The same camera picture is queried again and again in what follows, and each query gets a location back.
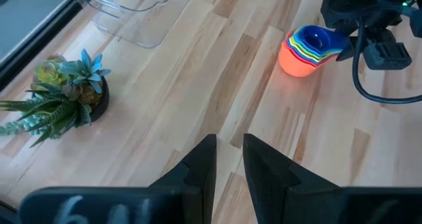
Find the clear plastic container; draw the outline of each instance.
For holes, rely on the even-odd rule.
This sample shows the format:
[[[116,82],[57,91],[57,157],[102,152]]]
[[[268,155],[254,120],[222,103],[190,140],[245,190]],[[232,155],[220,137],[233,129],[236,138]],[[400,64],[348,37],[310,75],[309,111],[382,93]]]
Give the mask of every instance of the clear plastic container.
[[[96,26],[146,48],[161,44],[189,0],[78,0],[98,10]]]

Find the wood grain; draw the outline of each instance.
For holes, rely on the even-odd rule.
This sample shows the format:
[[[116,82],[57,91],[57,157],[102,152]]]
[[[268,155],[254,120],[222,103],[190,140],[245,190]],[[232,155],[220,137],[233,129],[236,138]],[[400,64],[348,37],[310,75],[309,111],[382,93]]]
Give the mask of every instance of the wood grain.
[[[338,185],[421,186],[420,103],[362,98],[350,60],[307,78],[279,67],[286,33],[323,25],[321,1],[190,0],[155,49],[98,30],[95,12],[84,9],[0,99],[27,98],[32,69],[47,55],[77,59],[85,48],[103,53],[104,68],[113,70],[109,108],[91,127],[32,149],[36,137],[0,137],[0,199],[17,206],[45,186],[148,186],[208,133],[218,135],[214,223],[256,223],[241,153],[246,132]],[[404,19],[393,31],[413,57],[409,68],[371,71],[361,61],[361,81],[371,93],[422,92],[421,42],[408,24]],[[18,116],[0,113],[0,122]]]

